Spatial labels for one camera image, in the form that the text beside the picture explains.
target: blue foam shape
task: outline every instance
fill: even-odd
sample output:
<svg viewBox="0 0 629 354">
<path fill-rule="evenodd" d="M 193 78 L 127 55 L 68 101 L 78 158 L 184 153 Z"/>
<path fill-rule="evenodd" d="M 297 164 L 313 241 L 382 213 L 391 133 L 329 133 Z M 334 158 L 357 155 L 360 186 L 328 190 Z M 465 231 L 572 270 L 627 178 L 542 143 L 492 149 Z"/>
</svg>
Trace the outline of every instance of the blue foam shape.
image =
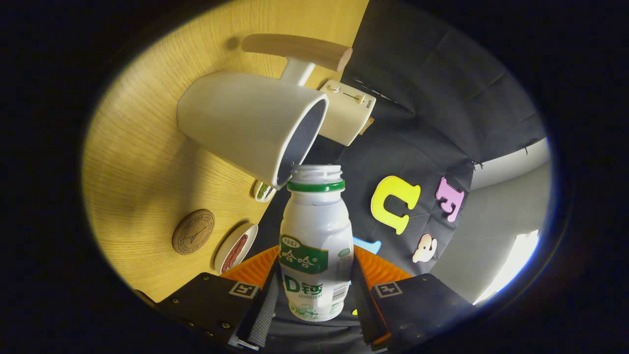
<svg viewBox="0 0 629 354">
<path fill-rule="evenodd" d="M 378 254 L 380 251 L 380 247 L 382 246 L 382 241 L 376 241 L 374 243 L 368 243 L 367 241 L 363 241 L 357 237 L 354 238 L 354 244 L 360 248 L 364 248 L 373 254 Z"/>
</svg>

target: red food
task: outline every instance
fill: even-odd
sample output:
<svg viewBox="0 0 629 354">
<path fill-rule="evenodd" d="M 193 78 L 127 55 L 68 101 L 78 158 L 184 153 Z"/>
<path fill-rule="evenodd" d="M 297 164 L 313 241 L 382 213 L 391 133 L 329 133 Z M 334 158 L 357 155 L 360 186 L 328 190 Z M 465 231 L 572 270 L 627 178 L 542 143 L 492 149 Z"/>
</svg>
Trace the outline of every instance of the red food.
<svg viewBox="0 0 629 354">
<path fill-rule="evenodd" d="M 227 269 L 231 268 L 234 265 L 234 262 L 236 262 L 236 258 L 238 258 L 240 251 L 242 251 L 242 248 L 245 247 L 247 239 L 247 234 L 244 234 L 240 237 L 240 239 L 238 239 L 238 242 L 236 242 L 234 247 L 231 249 L 230 253 L 227 255 L 227 258 L 225 258 L 225 262 L 223 262 L 223 267 L 221 268 L 221 273 L 226 272 Z"/>
</svg>

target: window light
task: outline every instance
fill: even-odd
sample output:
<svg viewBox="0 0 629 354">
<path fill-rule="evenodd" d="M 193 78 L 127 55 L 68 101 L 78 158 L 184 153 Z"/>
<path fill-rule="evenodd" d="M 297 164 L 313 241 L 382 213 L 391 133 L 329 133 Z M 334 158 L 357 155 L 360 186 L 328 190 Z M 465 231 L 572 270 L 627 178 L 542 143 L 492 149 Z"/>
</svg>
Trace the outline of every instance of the window light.
<svg viewBox="0 0 629 354">
<path fill-rule="evenodd" d="M 515 238 L 515 243 L 511 248 L 511 252 L 509 252 L 509 256 L 507 260 L 504 262 L 503 267 L 496 275 L 496 278 L 489 284 L 487 289 L 483 291 L 481 296 L 474 301 L 472 305 L 476 305 L 479 302 L 489 298 L 495 293 L 499 292 L 504 288 L 509 282 L 515 278 L 515 276 L 524 268 L 524 265 L 531 258 L 535 247 L 537 247 L 537 242 L 539 241 L 538 236 L 539 230 L 535 230 L 528 234 L 517 235 Z"/>
</svg>

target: bottle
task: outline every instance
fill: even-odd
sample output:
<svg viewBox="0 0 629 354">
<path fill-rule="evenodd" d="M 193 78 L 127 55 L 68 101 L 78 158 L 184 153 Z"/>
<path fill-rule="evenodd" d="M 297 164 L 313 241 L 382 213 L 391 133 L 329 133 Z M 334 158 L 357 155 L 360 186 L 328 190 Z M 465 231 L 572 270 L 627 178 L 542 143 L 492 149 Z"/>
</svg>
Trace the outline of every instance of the bottle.
<svg viewBox="0 0 629 354">
<path fill-rule="evenodd" d="M 279 258 L 284 292 L 300 319 L 336 317 L 350 283 L 352 225 L 341 199 L 339 165 L 299 165 L 287 189 L 291 198 L 280 228 Z"/>
</svg>

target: wooden handle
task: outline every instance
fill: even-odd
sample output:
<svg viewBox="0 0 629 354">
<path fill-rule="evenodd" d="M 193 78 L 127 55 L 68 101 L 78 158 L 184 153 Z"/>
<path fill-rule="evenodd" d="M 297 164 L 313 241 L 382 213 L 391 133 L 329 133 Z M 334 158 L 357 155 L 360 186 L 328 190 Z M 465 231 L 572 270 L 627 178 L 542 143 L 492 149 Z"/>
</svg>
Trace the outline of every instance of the wooden handle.
<svg viewBox="0 0 629 354">
<path fill-rule="evenodd" d="M 309 37 L 275 34 L 255 34 L 245 37 L 242 50 L 294 57 L 334 71 L 341 71 L 352 56 L 344 45 Z"/>
</svg>

